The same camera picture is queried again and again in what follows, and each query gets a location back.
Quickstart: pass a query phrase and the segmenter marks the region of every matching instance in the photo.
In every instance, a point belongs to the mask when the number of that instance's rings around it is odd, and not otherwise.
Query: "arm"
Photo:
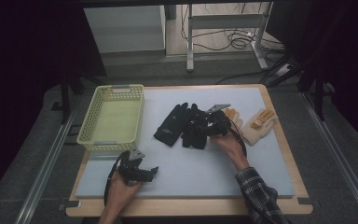
[[[136,192],[142,187],[143,182],[137,182],[133,186],[127,186],[123,177],[115,172],[110,181],[110,188],[106,207],[101,214],[99,224],[113,224],[120,211],[133,199]]]
[[[271,218],[275,223],[287,223],[281,209],[276,204],[278,192],[268,187],[255,168],[250,166],[235,136],[228,133],[225,136],[211,136],[210,139],[225,150],[234,163],[238,171],[235,177],[240,184],[252,221],[257,224],[271,223],[268,221],[268,218]]]

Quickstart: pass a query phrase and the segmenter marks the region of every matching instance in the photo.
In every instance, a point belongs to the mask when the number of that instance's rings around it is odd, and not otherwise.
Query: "table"
[[[229,86],[176,86],[176,87],[146,87],[150,90],[158,89],[218,89],[218,88],[258,88],[263,97],[266,108],[274,111],[267,89],[263,85],[229,85]],[[301,175],[290,147],[284,136],[282,126],[278,121],[274,125],[274,132],[287,165],[289,175],[295,189],[295,196],[290,199],[279,199],[278,205],[285,214],[309,214],[313,207],[300,201],[307,200],[309,195],[305,189]],[[98,217],[103,211],[103,199],[79,199],[75,196],[77,185],[86,167],[90,152],[86,151],[80,165],[74,184],[70,202],[76,202],[75,207],[67,207],[69,217]],[[218,199],[134,199],[121,213],[123,217],[162,217],[162,216],[235,216],[247,215],[243,198]]]

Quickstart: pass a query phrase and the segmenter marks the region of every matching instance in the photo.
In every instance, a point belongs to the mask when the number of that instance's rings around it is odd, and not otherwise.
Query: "light blue board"
[[[168,147],[153,137],[158,126],[175,105],[188,102],[207,110],[213,105],[231,104],[244,123],[265,108],[258,88],[145,90],[145,108],[139,149],[145,154],[140,168],[158,166],[153,182],[146,183],[137,197],[219,198],[240,197],[234,178],[236,170],[219,147],[207,141],[205,149],[182,147],[179,138]],[[273,130],[253,147],[247,146],[248,160],[279,197],[292,197],[294,189]],[[91,152],[77,187],[76,197],[103,197],[106,178],[115,161],[114,154]]]

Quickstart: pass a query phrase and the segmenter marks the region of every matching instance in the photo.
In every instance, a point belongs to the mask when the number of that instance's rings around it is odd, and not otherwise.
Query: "work glove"
[[[207,136],[200,132],[200,128],[208,127],[208,120],[205,111],[198,109],[196,104],[191,106],[191,118],[183,131],[183,147],[204,149]]]
[[[234,122],[235,126],[237,126],[238,130],[242,127],[242,119],[240,119],[240,113],[234,108],[226,108],[224,110],[226,116]]]
[[[154,137],[172,147],[191,118],[191,110],[187,106],[188,103],[176,105],[158,127]]]
[[[260,109],[242,128],[242,137],[250,146],[253,146],[271,131],[274,120],[277,118],[272,110]]]

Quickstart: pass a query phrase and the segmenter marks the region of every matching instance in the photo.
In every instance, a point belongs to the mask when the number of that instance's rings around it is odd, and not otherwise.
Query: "plaid sleeve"
[[[237,172],[235,178],[240,184],[242,195],[246,199],[249,214],[254,223],[270,223],[255,210],[254,206],[259,211],[263,211],[267,217],[270,217],[276,223],[288,223],[281,209],[276,204],[278,197],[277,190],[268,187],[254,167]]]

